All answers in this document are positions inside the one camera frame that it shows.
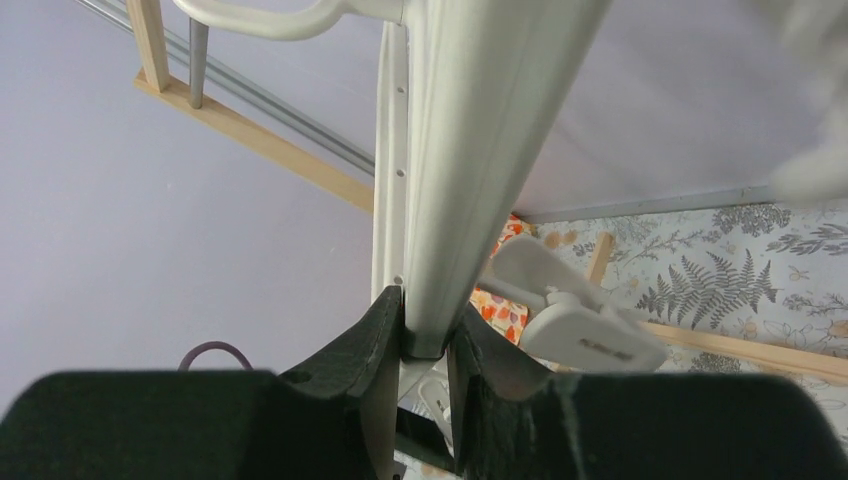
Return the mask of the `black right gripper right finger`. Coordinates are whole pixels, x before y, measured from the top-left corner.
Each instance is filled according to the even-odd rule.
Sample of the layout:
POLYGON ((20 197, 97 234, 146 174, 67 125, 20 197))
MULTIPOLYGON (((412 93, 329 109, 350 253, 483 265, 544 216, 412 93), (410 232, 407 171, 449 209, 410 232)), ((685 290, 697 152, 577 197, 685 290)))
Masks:
POLYGON ((467 306, 448 349, 466 479, 843 479, 813 400, 758 374, 556 373, 467 306))

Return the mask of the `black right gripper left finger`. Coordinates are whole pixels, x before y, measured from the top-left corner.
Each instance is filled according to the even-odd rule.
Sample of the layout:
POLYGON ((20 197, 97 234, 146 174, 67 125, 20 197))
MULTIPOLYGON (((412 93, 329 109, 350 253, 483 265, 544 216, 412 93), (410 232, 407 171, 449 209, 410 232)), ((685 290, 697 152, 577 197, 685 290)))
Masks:
POLYGON ((307 360, 263 370, 68 371, 1 423, 5 479, 389 479, 402 292, 307 360))

